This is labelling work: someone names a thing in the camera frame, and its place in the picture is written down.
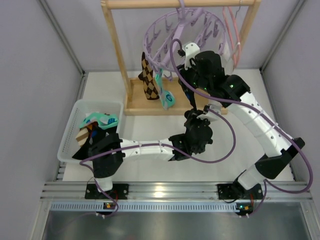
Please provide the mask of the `purple round clip hanger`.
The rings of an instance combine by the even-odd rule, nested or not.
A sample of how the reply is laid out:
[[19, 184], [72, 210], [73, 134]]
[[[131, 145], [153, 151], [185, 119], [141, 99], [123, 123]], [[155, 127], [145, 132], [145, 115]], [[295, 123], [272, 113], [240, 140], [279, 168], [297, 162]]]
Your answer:
[[227, 44], [226, 27], [218, 16], [203, 7], [176, 8], [155, 20], [144, 35], [142, 53], [154, 74], [168, 73], [169, 81], [175, 72], [170, 57], [174, 39], [180, 41], [183, 49], [196, 44], [201, 51], [222, 55]]

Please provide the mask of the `green sock front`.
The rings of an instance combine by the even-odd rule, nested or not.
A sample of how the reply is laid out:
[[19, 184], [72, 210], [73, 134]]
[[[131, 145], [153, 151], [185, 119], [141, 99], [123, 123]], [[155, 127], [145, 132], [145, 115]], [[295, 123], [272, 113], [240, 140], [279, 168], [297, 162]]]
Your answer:
[[82, 129], [87, 127], [89, 124], [97, 123], [98, 127], [102, 130], [116, 127], [119, 123], [119, 119], [116, 114], [104, 114], [100, 112], [93, 112], [85, 117], [85, 119], [79, 125]]

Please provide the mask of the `black blue grey sock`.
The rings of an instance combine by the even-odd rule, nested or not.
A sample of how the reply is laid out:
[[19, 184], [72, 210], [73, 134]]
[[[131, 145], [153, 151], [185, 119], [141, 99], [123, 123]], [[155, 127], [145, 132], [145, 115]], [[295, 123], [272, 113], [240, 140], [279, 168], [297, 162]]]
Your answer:
[[84, 145], [72, 156], [73, 159], [76, 160], [84, 160], [89, 157], [88, 152], [89, 149], [102, 139], [104, 139], [107, 135], [107, 130], [103, 130], [101, 128], [96, 128], [95, 130], [89, 133], [87, 140]]

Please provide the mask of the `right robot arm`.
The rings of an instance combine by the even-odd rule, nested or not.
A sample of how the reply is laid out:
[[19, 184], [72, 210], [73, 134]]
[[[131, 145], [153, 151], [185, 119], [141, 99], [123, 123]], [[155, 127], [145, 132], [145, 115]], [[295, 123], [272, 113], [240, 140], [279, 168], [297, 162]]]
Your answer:
[[198, 53], [188, 67], [175, 66], [179, 83], [189, 100], [194, 94], [215, 100], [251, 132], [264, 155], [233, 182], [232, 190], [243, 196], [259, 182], [275, 179], [302, 151], [302, 138], [292, 138], [269, 118], [248, 84], [236, 74], [226, 74], [222, 61], [213, 51]]

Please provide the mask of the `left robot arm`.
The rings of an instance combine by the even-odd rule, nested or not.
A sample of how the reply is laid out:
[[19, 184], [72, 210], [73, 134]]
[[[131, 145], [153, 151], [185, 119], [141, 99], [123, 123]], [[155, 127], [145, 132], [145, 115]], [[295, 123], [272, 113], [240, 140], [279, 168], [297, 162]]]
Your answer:
[[153, 141], [137, 141], [120, 138], [111, 133], [95, 142], [88, 150], [93, 166], [94, 180], [99, 192], [113, 189], [112, 176], [125, 161], [160, 160], [165, 162], [190, 159], [193, 154], [201, 154], [206, 145], [213, 143], [214, 121], [210, 109], [188, 110], [185, 112], [185, 132], [169, 138]]

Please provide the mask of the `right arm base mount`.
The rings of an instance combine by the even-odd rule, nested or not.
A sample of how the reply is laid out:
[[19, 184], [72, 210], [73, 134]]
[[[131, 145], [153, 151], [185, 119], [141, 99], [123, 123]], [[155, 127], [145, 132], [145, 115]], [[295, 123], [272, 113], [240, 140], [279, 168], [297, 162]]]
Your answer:
[[250, 189], [245, 189], [237, 183], [217, 184], [217, 193], [219, 200], [261, 200], [263, 190], [261, 184], [256, 184]]

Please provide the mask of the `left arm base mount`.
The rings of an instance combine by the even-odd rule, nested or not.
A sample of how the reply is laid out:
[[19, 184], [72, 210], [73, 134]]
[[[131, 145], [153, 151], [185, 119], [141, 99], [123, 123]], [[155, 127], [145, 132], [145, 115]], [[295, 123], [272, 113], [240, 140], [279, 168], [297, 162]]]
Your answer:
[[[112, 190], [109, 190], [106, 193], [114, 200], [127, 200], [129, 185], [124, 183], [113, 184]], [[88, 200], [108, 199], [102, 192], [99, 192], [95, 183], [86, 185], [84, 198]]]

